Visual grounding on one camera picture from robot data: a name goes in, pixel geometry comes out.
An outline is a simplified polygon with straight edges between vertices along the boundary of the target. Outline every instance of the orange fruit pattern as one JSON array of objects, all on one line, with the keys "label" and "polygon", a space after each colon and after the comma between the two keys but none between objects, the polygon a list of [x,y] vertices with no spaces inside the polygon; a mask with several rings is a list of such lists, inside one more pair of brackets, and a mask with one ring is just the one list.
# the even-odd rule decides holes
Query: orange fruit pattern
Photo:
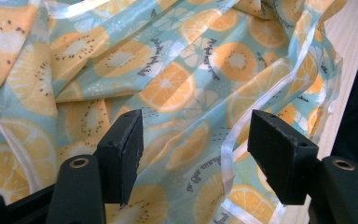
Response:
[{"label": "orange fruit pattern", "polygon": [[226,77],[246,81],[255,75],[257,62],[252,50],[242,43],[226,43],[213,52],[213,61]]},{"label": "orange fruit pattern", "polygon": [[200,189],[194,204],[196,223],[209,223],[223,202],[222,174],[217,173],[210,177]]},{"label": "orange fruit pattern", "polygon": [[104,53],[109,44],[109,35],[101,26],[84,34],[68,33],[58,37],[51,45],[53,77],[58,80],[72,79],[88,58]]},{"label": "orange fruit pattern", "polygon": [[8,145],[0,144],[0,194],[6,203],[14,203],[29,193],[22,167]]},{"label": "orange fruit pattern", "polygon": [[289,41],[278,21],[263,21],[257,17],[251,17],[248,21],[248,28],[254,40],[269,49],[282,47]]},{"label": "orange fruit pattern", "polygon": [[208,146],[210,136],[211,127],[205,120],[184,142],[173,150],[165,169],[175,171],[198,159]]},{"label": "orange fruit pattern", "polygon": [[201,11],[194,17],[185,21],[179,27],[179,33],[187,44],[191,44],[221,16],[222,12],[218,9]]},{"label": "orange fruit pattern", "polygon": [[263,223],[269,222],[275,210],[272,202],[251,186],[234,186],[228,198]]},{"label": "orange fruit pattern", "polygon": [[238,17],[237,10],[230,9],[212,24],[211,29],[218,32],[230,30],[237,25]]},{"label": "orange fruit pattern", "polygon": [[121,77],[150,60],[150,48],[138,41],[122,41],[93,60],[100,77]]},{"label": "orange fruit pattern", "polygon": [[298,68],[295,80],[292,81],[286,96],[298,91],[304,91],[318,75],[318,67],[315,57],[308,53]]},{"label": "orange fruit pattern", "polygon": [[304,2],[301,0],[285,0],[282,1],[280,9],[283,15],[290,21],[298,21],[304,10]]},{"label": "orange fruit pattern", "polygon": [[324,107],[318,106],[314,108],[308,117],[308,133],[310,135],[315,135],[316,127],[318,127],[319,120],[324,115]]},{"label": "orange fruit pattern", "polygon": [[173,112],[194,98],[196,83],[181,64],[170,63],[138,94],[141,101],[158,112]]}]

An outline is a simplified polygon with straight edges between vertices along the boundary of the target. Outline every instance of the kiwi slice print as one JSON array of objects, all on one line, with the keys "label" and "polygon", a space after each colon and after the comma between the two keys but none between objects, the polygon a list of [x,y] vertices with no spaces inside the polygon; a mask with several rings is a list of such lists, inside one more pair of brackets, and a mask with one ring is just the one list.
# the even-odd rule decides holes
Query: kiwi slice print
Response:
[{"label": "kiwi slice print", "polygon": [[102,137],[91,137],[81,141],[76,141],[71,144],[57,148],[57,165],[58,168],[67,159],[77,155],[92,154],[97,149],[97,145]]},{"label": "kiwi slice print", "polygon": [[89,58],[105,52],[109,44],[109,35],[101,26],[84,34],[75,32],[58,37],[51,47],[53,77],[72,79]]},{"label": "kiwi slice print", "polygon": [[223,75],[235,81],[249,80],[257,68],[254,54],[241,43],[226,43],[216,48],[213,62]]},{"label": "kiwi slice print", "polygon": [[65,130],[72,141],[103,136],[109,129],[104,100],[72,103],[65,118]]},{"label": "kiwi slice print", "polygon": [[93,60],[100,77],[121,77],[150,61],[150,48],[137,41],[122,41]]},{"label": "kiwi slice print", "polygon": [[57,114],[51,89],[50,49],[37,43],[21,50],[18,61],[7,77],[7,85],[28,110],[54,117]]},{"label": "kiwi slice print", "polygon": [[223,202],[222,174],[211,176],[200,188],[194,203],[195,223],[209,223]]},{"label": "kiwi slice print", "polygon": [[302,11],[304,9],[304,2],[301,0],[287,0],[282,1],[280,9],[283,12],[283,15],[289,19],[291,22],[298,21]]},{"label": "kiwi slice print", "polygon": [[34,5],[0,7],[0,86],[16,62],[36,15]]},{"label": "kiwi slice print", "polygon": [[107,223],[163,223],[168,212],[167,196],[158,185],[139,186],[132,190],[130,202],[117,215],[107,210]]}]

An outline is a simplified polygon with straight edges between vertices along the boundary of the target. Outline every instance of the orange segment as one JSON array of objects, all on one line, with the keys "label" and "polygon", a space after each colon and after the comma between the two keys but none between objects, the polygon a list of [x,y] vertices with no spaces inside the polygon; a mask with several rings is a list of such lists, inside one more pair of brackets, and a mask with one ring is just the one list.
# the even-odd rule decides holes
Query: orange segment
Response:
[{"label": "orange segment", "polygon": [[304,43],[307,38],[311,20],[312,16],[309,12],[304,12],[296,24],[294,36],[297,37],[301,44]]},{"label": "orange segment", "polygon": [[205,120],[182,144],[173,150],[165,169],[174,171],[198,159],[208,146],[210,135],[211,127]]},{"label": "orange segment", "polygon": [[225,32],[232,29],[237,24],[238,17],[237,10],[230,9],[212,24],[211,29],[218,32]]},{"label": "orange segment", "polygon": [[257,69],[251,49],[242,43],[226,43],[213,51],[213,62],[226,77],[236,81],[249,80]]},{"label": "orange segment", "polygon": [[310,112],[310,115],[308,116],[308,133],[310,135],[315,134],[316,128],[318,127],[319,121],[323,115],[324,115],[323,106],[317,106]]},{"label": "orange segment", "polygon": [[48,132],[25,119],[1,119],[2,125],[15,134],[34,162],[43,186],[55,180],[55,144]]},{"label": "orange segment", "polygon": [[154,164],[164,159],[172,146],[179,140],[178,133],[165,133],[156,138],[145,148],[144,155],[139,163],[139,171],[142,171],[147,165]]},{"label": "orange segment", "polygon": [[279,48],[289,41],[278,21],[263,21],[251,17],[248,20],[248,28],[254,40],[266,48]]},{"label": "orange segment", "polygon": [[228,198],[263,223],[269,222],[275,209],[266,196],[247,185],[234,186]]},{"label": "orange segment", "polygon": [[161,9],[164,11],[168,7],[172,6],[177,0],[156,0]]},{"label": "orange segment", "polygon": [[267,67],[228,97],[226,116],[230,127],[235,125],[257,99],[290,73],[291,64],[288,60],[282,60]]},{"label": "orange segment", "polygon": [[322,87],[324,86],[324,79],[321,75],[318,75],[315,79],[315,82],[310,86],[309,89],[306,90],[306,93],[308,94],[315,94],[322,90]]},{"label": "orange segment", "polygon": [[324,12],[335,0],[307,0],[306,4],[318,12]]},{"label": "orange segment", "polygon": [[320,19],[320,23],[324,23],[326,20],[331,18],[333,15],[337,14],[342,8],[345,7],[347,0],[336,0],[330,7],[324,12]]},{"label": "orange segment", "polygon": [[194,77],[181,64],[170,63],[138,94],[141,101],[158,112],[183,108],[194,98]]},{"label": "orange segment", "polygon": [[302,0],[285,0],[281,1],[282,5],[280,9],[283,12],[283,15],[290,21],[298,21],[301,16],[302,11],[304,10],[304,2]]},{"label": "orange segment", "polygon": [[201,11],[194,17],[185,21],[179,27],[179,33],[187,44],[190,45],[221,16],[222,12],[218,9]]},{"label": "orange segment", "polygon": [[250,152],[246,151],[244,152],[240,157],[238,157],[235,162],[240,162],[240,161],[243,161],[243,160],[246,160],[249,156],[251,155]]},{"label": "orange segment", "polygon": [[266,61],[267,66],[272,65],[275,61],[279,59],[278,55],[276,55],[274,51],[265,53],[263,58]]},{"label": "orange segment", "polygon": [[129,204],[119,211],[106,205],[107,223],[164,223],[167,213],[167,195],[158,185],[135,187]]},{"label": "orange segment", "polygon": [[7,144],[0,144],[0,195],[14,203],[29,195],[28,181]]},{"label": "orange segment", "polygon": [[311,53],[308,53],[298,68],[296,78],[290,84],[286,96],[290,96],[298,91],[304,91],[304,89],[306,90],[309,87],[310,83],[315,80],[318,75],[316,63],[315,57]]},{"label": "orange segment", "polygon": [[110,0],[94,8],[91,12],[97,16],[107,19],[109,16],[114,16],[125,10],[133,2],[135,2],[135,0]]},{"label": "orange segment", "polygon": [[223,202],[222,182],[222,174],[217,173],[202,185],[194,204],[196,223],[210,223]]}]

